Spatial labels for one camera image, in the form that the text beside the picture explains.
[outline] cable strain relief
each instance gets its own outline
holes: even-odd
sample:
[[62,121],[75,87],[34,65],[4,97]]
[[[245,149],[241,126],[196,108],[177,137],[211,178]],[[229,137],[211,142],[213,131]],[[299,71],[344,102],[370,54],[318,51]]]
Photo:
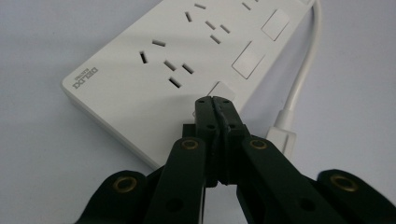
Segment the cable strain relief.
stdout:
[[288,109],[279,111],[274,126],[286,131],[290,131],[294,120],[294,112]]

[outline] power cord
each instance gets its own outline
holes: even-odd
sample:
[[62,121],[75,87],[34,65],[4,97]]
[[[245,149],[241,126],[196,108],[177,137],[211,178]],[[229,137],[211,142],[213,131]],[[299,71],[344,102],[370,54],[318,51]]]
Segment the power cord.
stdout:
[[314,11],[314,25],[311,35],[311,45],[305,55],[304,61],[300,67],[297,77],[294,79],[291,86],[288,99],[276,118],[273,127],[268,131],[266,139],[271,141],[286,158],[291,160],[294,143],[296,140],[296,133],[291,131],[291,125],[294,119],[294,110],[297,100],[300,96],[308,71],[312,66],[316,52],[318,50],[318,42],[321,36],[322,29],[322,11],[319,0],[316,0],[313,5]]

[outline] white surface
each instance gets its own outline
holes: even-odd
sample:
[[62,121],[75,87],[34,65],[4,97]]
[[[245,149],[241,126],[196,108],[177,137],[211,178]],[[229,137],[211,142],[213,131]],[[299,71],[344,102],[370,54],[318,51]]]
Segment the white surface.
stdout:
[[[219,81],[234,92],[233,104],[241,111],[310,5],[252,1],[250,8],[239,0],[163,0],[67,76],[64,92],[158,169],[180,138],[183,123],[193,123],[193,102]],[[277,8],[285,11],[274,14]],[[276,41],[261,31],[268,18],[286,13],[292,21]]]
[[[0,3],[0,223],[72,223],[117,171],[150,169],[73,107],[60,82],[158,1]],[[323,0],[318,57],[297,104],[294,164],[338,168],[396,203],[396,2]],[[286,100],[309,17],[242,119],[263,136]],[[206,223],[245,223],[234,188],[206,194]]]

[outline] electrical outlet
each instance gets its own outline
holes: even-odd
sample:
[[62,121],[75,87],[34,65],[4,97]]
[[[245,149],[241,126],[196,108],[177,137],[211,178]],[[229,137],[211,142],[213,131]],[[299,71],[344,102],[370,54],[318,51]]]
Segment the electrical outlet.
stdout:
[[313,0],[163,0],[66,77],[64,92],[153,168],[194,101],[240,111]]

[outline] logo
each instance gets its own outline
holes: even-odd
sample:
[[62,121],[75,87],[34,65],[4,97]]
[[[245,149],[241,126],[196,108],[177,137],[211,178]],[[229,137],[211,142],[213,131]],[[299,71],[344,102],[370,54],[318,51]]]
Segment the logo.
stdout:
[[78,89],[80,86],[82,86],[90,77],[92,77],[95,73],[97,73],[99,70],[96,67],[93,67],[91,70],[89,68],[86,68],[81,74],[79,74],[77,77],[75,77],[76,83],[73,84],[73,87]]

